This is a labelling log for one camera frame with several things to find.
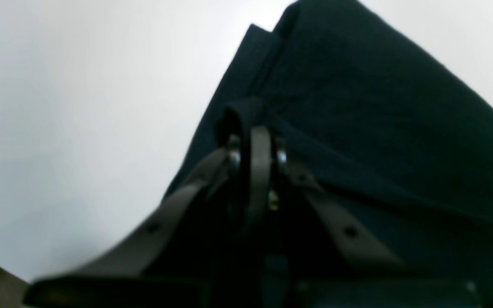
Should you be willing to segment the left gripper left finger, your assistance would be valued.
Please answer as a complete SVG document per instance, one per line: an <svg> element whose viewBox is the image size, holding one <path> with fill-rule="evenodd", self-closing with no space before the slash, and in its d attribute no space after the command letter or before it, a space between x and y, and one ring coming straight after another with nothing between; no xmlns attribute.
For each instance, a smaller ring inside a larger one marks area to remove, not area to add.
<svg viewBox="0 0 493 308"><path fill-rule="evenodd" d="M63 277L37 281L24 303L33 308L204 308L208 284L190 278L146 276L168 249L187 211L208 199L241 169L241 139L201 160L180 187L107 254Z"/></svg>

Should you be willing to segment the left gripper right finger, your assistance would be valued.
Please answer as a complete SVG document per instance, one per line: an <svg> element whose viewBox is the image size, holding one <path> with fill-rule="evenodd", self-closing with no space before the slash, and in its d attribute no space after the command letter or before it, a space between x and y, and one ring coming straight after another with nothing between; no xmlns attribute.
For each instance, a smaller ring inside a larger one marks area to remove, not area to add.
<svg viewBox="0 0 493 308"><path fill-rule="evenodd" d="M291 308L480 308L471 282L424 277L405 264L353 214L333 201L301 164L289 162L283 139L266 127L250 133L249 228L257 231L269 211L288 216L285 188L313 211L331 248L351 278L296 279L287 300Z"/></svg>

